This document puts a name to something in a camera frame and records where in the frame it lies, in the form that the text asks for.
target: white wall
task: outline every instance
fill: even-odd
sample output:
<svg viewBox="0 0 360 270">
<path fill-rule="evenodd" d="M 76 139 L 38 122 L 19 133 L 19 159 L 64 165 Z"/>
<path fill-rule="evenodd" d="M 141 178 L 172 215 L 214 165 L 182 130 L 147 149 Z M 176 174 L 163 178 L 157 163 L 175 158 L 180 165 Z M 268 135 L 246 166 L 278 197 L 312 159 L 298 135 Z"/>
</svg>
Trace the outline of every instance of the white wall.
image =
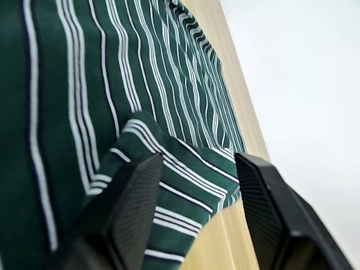
<svg viewBox="0 0 360 270">
<path fill-rule="evenodd" d="M 360 269 L 360 1 L 220 1 L 272 163 Z"/>
</svg>

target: textured grip surface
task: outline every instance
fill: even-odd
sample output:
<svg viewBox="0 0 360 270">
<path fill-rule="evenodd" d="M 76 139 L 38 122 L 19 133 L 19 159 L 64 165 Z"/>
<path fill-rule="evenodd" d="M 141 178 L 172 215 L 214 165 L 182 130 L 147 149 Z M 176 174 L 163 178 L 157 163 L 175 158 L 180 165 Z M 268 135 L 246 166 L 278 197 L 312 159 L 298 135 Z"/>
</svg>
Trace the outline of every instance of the textured grip surface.
<svg viewBox="0 0 360 270">
<path fill-rule="evenodd" d="M 136 181 L 126 192 L 127 199 L 113 221 L 110 233 L 127 269 L 140 269 L 152 227 L 161 176 L 161 157 L 141 164 L 132 175 Z"/>
<path fill-rule="evenodd" d="M 236 157 L 245 217 L 261 270 L 272 269 L 282 244 L 282 223 L 252 164 Z"/>
</svg>

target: light wood panel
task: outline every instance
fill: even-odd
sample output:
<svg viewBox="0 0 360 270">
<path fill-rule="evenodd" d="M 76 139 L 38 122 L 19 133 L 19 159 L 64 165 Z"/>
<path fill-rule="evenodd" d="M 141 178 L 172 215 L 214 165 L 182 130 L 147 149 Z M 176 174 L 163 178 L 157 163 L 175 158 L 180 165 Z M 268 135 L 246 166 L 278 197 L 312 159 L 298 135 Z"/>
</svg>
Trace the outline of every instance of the light wood panel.
<svg viewBox="0 0 360 270">
<path fill-rule="evenodd" d="M 269 155 L 219 0 L 183 0 L 223 63 L 238 123 L 250 154 Z M 217 214 L 200 232 L 181 270 L 259 269 L 240 200 Z"/>
</svg>

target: green cloth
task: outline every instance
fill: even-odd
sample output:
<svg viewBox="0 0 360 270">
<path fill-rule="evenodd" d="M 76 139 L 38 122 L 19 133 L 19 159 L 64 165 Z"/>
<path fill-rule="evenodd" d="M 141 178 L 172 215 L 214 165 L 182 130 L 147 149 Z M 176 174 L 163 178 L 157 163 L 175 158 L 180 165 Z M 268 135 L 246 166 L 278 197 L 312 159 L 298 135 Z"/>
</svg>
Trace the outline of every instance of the green cloth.
<svg viewBox="0 0 360 270">
<path fill-rule="evenodd" d="M 221 62 L 176 0 L 0 2 L 0 268 L 42 269 L 123 164 L 164 170 L 143 269 L 240 198 Z"/>
</svg>

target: green striped fabric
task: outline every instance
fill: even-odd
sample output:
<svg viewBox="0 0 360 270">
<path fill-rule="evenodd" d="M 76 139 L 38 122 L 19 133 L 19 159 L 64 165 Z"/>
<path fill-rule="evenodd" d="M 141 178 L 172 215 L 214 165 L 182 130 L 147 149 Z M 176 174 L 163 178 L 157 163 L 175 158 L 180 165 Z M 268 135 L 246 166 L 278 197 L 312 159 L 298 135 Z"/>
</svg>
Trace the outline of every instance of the green striped fabric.
<svg viewBox="0 0 360 270">
<path fill-rule="evenodd" d="M 0 269 L 44 268 L 132 159 L 164 157 L 143 269 L 240 198 L 221 62 L 180 2 L 1 1 L 0 74 Z"/>
</svg>

